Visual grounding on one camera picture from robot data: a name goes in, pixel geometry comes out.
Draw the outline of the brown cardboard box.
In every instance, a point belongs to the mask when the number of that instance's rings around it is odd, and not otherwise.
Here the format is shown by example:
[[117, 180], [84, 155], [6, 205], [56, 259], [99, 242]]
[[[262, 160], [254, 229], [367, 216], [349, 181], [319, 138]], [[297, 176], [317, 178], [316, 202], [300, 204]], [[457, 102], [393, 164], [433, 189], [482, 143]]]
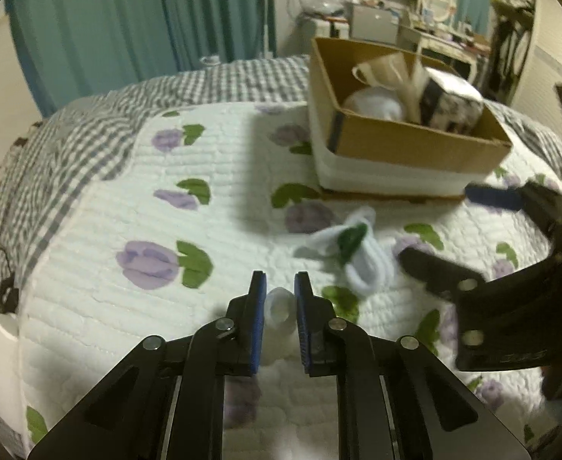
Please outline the brown cardboard box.
[[415, 123], [363, 117], [342, 107], [355, 94], [352, 68], [361, 59], [392, 55], [392, 48], [315, 38], [309, 63], [308, 113], [320, 187], [383, 198], [457, 199], [510, 154], [512, 142], [491, 110], [469, 135]]

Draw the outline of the white wardrobe door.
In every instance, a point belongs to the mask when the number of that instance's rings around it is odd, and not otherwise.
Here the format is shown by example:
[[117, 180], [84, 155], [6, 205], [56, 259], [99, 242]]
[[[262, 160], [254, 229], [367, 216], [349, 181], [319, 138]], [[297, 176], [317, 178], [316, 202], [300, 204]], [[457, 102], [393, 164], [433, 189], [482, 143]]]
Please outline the white wardrobe door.
[[562, 6], [536, 0], [531, 42], [512, 108], [562, 133], [562, 107], [555, 86], [562, 83]]

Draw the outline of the small white roll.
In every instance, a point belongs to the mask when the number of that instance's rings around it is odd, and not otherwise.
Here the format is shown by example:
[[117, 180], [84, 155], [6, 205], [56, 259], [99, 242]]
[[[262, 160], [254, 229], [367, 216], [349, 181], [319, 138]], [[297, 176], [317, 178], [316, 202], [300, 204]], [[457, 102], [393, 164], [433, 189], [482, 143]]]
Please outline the small white roll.
[[272, 335], [289, 337], [297, 327], [294, 294], [285, 287], [275, 287], [265, 298], [265, 329]]

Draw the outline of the grey mini fridge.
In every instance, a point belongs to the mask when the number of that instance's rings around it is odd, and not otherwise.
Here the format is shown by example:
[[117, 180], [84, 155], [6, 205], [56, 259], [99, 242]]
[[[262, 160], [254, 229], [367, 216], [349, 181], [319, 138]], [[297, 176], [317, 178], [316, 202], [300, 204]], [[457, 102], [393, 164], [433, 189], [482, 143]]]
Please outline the grey mini fridge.
[[394, 46], [398, 39], [399, 15], [390, 8], [352, 4], [348, 23], [356, 41]]

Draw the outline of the light blue sock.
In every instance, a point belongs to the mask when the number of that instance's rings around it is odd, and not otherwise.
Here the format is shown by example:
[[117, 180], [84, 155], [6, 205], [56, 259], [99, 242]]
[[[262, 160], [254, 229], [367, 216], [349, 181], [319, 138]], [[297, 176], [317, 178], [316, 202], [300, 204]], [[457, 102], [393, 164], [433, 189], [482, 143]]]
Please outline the light blue sock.
[[406, 110], [398, 95], [383, 86], [370, 86], [351, 94], [343, 103], [345, 110], [362, 117], [403, 122]]

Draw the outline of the white green yarn bundle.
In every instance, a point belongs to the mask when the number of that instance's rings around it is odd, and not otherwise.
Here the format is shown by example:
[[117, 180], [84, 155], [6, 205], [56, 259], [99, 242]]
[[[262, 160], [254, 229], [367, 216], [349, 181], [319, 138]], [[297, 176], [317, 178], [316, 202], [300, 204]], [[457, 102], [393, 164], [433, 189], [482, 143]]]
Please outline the white green yarn bundle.
[[333, 258], [348, 287], [361, 297], [385, 290], [393, 278], [395, 257], [375, 234], [376, 211], [365, 205], [341, 224], [306, 239], [306, 247], [322, 258]]

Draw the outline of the white dressing table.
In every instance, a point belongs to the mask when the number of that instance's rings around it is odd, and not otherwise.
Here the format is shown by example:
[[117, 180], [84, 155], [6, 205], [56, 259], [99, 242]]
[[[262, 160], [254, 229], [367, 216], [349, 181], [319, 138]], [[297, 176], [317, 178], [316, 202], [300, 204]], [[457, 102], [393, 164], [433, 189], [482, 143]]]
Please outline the white dressing table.
[[398, 25], [398, 45], [448, 64], [473, 85], [478, 83], [478, 76], [487, 67], [491, 52], [489, 45], [458, 43], [404, 24]]

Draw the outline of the teal curtain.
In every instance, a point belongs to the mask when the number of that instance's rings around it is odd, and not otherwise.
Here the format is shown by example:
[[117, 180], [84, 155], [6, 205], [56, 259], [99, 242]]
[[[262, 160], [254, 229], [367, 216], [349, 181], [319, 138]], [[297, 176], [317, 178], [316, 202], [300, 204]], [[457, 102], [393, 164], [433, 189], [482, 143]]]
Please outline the teal curtain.
[[262, 0], [5, 0], [17, 57], [43, 117], [159, 76], [261, 57]]

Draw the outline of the black white patterned tissue pack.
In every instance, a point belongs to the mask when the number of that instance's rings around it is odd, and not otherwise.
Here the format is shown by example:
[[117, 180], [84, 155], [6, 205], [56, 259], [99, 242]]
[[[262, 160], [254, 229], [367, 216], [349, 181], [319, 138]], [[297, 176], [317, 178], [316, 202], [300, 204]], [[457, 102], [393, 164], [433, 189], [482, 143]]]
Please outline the black white patterned tissue pack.
[[481, 119], [484, 99], [467, 80], [426, 67], [419, 99], [421, 123], [431, 129], [468, 134]]

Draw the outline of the clear water jug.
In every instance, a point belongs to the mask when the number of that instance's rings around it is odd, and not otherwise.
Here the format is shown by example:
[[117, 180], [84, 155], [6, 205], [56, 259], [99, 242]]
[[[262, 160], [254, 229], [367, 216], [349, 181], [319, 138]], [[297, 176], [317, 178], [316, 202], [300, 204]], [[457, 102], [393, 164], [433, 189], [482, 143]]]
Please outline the clear water jug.
[[218, 67], [222, 62], [218, 55], [203, 56], [200, 59], [203, 67]]

